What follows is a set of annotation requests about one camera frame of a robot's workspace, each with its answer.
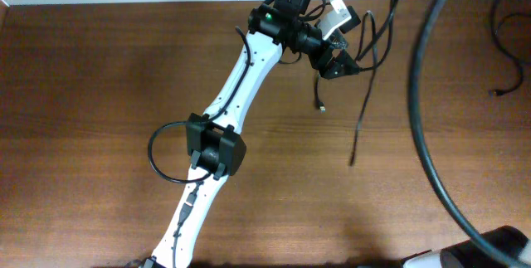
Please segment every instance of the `wooden table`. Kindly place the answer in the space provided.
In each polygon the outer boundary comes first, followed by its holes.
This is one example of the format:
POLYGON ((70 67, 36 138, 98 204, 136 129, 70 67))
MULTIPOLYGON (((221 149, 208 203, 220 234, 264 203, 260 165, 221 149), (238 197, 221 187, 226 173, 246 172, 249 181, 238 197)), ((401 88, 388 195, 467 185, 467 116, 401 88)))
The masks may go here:
MULTIPOLYGON (((325 114, 313 108, 307 57, 269 74, 246 117, 246 158, 208 213, 195 261, 360 263, 466 239, 421 170, 407 119, 410 50, 428 2, 399 4, 354 168, 370 74, 323 81, 325 114)), ((387 0, 348 3, 372 9, 379 24, 387 15, 387 0)), ((153 173, 148 138, 216 97, 242 46, 234 26, 245 30, 257 4, 11 7, 0 36, 2 267, 111 267, 150 254, 183 187, 153 173)), ((515 79, 490 40, 489 8, 450 0, 441 15, 422 79, 426 136, 479 230, 510 224, 531 236, 531 90, 526 80, 513 94, 487 95, 515 79)), ((513 22, 505 39, 528 55, 530 28, 513 22)), ((351 53, 359 29, 347 35, 351 53)), ((163 134, 154 148, 160 167, 181 177, 183 135, 163 134)))

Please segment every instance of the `white robotic arm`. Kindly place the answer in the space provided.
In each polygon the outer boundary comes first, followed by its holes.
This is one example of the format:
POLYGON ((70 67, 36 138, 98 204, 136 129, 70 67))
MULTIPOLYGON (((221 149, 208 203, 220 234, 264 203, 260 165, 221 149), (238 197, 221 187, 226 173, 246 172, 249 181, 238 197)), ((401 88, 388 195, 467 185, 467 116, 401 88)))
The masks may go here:
MULTIPOLYGON (((223 128, 230 126, 234 127, 234 132, 239 134, 243 128, 243 121, 246 117, 247 110, 251 106, 251 102, 255 97, 256 92, 260 88, 262 81, 265 79, 269 71, 276 65, 280 57, 282 56, 281 44, 275 44, 271 37, 268 37, 259 32, 254 34, 248 33, 246 36, 247 42, 251 49, 251 65, 237 89, 237 92, 232 99, 231 103, 227 106, 224 113, 213 120, 214 124, 217 124, 223 128)), ((230 74, 227 82, 223 86, 221 92, 216 99, 207 107, 205 114, 210 116, 216 115, 223 105, 229 99, 229 96, 236 88, 236 84, 241 78, 245 67, 247 51, 243 47, 240 57, 232 73, 230 74)), ((198 179, 205 176, 208 173, 207 170, 196 167, 188 170, 188 180, 198 179)), ((192 260, 193 247, 203 224, 205 217, 207 216, 208 209, 212 205, 217 192, 221 189, 223 184, 227 181, 228 175, 220 177, 218 180, 214 178, 214 175, 210 175, 203 181, 203 184, 195 192, 195 202, 192 203, 193 210, 190 211, 188 219, 183 223, 178 232, 177 247, 175 249, 175 266, 179 268, 188 267, 192 260)), ((188 197, 196 188, 196 184, 188 184, 184 188, 183 196, 178 204, 177 210, 173 215, 172 221, 164 234, 163 239, 158 246, 153 250, 152 256, 156 258, 157 265, 164 267, 173 266, 173 243, 174 234, 178 229, 179 215, 185 207, 188 197)))

